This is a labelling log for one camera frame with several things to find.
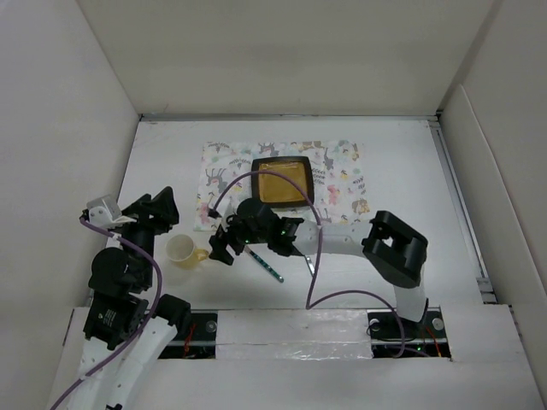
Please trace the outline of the knife with patterned handle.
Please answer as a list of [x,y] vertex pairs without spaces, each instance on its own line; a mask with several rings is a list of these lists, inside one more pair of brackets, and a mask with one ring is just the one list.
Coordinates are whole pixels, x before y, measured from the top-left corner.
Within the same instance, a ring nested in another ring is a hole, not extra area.
[[312,260],[312,258],[308,255],[304,257],[307,268],[309,270],[310,277],[313,278],[315,276],[315,264]]

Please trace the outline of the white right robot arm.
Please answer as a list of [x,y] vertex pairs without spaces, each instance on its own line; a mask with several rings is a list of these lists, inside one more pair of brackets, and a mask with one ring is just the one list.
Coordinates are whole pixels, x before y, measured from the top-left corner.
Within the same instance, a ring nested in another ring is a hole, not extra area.
[[223,214],[215,208],[208,216],[220,225],[210,237],[209,258],[228,266],[249,244],[265,243],[277,255],[306,256],[318,250],[332,255],[367,259],[394,287],[395,326],[404,336],[415,336],[426,326],[428,299],[423,270],[428,240],[388,211],[350,225],[317,224],[303,218],[280,217],[266,203],[254,198],[229,206]]

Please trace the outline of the square black yellow plate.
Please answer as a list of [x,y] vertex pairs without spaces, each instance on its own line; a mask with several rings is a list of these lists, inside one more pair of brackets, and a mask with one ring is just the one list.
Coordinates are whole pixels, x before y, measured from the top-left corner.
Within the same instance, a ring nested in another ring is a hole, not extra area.
[[307,156],[263,157],[253,160],[252,171],[270,171],[286,176],[291,182],[269,173],[251,176],[252,197],[273,208],[299,208],[308,205],[301,191],[315,202],[315,184]]

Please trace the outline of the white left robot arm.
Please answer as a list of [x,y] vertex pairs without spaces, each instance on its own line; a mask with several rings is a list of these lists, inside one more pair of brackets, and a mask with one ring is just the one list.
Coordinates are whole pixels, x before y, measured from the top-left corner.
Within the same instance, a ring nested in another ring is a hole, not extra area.
[[79,222],[116,241],[91,263],[92,298],[76,380],[54,409],[131,409],[150,370],[174,339],[191,327],[191,305],[163,293],[155,239],[179,223],[167,186],[126,208],[112,196],[87,203]]

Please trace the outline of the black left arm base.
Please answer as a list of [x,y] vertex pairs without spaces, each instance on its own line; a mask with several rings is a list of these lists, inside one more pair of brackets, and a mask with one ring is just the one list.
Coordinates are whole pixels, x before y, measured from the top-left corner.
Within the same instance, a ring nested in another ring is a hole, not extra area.
[[160,360],[208,360],[216,356],[218,312],[193,311],[185,333],[179,333],[160,353]]

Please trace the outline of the yellow ceramic mug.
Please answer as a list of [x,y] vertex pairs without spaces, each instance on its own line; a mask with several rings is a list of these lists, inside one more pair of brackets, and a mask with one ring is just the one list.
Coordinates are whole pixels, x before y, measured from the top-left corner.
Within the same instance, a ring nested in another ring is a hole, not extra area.
[[171,237],[165,247],[167,258],[176,266],[191,270],[209,257],[206,249],[196,246],[193,239],[179,234]]

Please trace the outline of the fork with patterned handle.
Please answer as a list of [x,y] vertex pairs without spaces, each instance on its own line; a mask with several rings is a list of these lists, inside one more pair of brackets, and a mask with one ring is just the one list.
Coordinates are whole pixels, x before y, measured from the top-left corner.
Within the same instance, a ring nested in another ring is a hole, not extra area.
[[272,276],[279,283],[283,284],[285,279],[278,274],[263,258],[261,258],[256,252],[251,249],[247,249],[247,253],[250,257],[257,262],[270,276]]

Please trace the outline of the floral patterned cloth placemat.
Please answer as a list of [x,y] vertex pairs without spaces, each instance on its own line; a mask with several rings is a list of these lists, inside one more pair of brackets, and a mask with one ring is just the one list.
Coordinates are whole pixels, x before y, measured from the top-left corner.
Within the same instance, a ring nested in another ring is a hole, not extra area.
[[202,151],[194,229],[216,229],[218,221],[208,216],[209,209],[229,183],[251,170],[254,160],[286,156],[309,159],[313,186],[307,194],[323,221],[348,224],[366,218],[370,206],[355,142],[207,142]]

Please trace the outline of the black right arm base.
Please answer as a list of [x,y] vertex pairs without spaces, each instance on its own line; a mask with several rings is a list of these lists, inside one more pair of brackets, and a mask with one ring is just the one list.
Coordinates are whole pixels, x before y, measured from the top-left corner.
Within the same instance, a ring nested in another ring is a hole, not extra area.
[[388,309],[368,311],[366,333],[371,340],[374,359],[451,357],[446,327],[439,308],[430,308],[420,323],[401,319],[400,326]]

